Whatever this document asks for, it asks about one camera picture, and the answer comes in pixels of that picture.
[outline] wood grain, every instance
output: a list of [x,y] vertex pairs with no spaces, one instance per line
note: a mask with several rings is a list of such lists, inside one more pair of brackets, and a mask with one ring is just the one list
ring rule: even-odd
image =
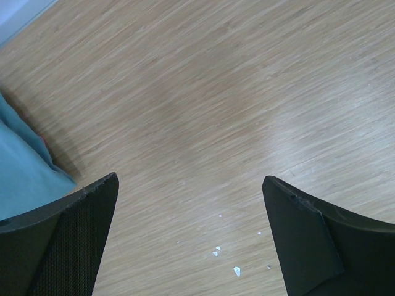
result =
[[285,295],[265,175],[395,222],[394,13],[59,0],[2,48],[1,91],[57,163],[119,175],[94,295]]

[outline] light wood surface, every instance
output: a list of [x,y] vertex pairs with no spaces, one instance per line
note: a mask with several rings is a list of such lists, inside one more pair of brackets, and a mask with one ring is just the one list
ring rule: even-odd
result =
[[58,164],[120,178],[94,295],[285,295],[265,175],[395,222],[394,15],[59,0],[1,49],[1,91]]

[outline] textured black grip pad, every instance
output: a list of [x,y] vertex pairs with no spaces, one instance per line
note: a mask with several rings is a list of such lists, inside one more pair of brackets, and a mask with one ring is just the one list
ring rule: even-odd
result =
[[118,188],[109,175],[62,212],[27,295],[92,295]]

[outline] blue cloth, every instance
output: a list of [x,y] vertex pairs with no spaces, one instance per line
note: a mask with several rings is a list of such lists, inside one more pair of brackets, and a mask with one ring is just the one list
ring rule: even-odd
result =
[[60,199],[75,186],[0,94],[0,220]]

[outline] white debris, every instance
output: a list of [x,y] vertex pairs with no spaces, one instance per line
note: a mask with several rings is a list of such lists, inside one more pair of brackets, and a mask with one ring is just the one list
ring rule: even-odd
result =
[[240,267],[235,266],[235,267],[233,268],[233,270],[235,271],[236,275],[237,275],[238,277],[240,277],[240,275],[241,275],[241,269],[240,269]]

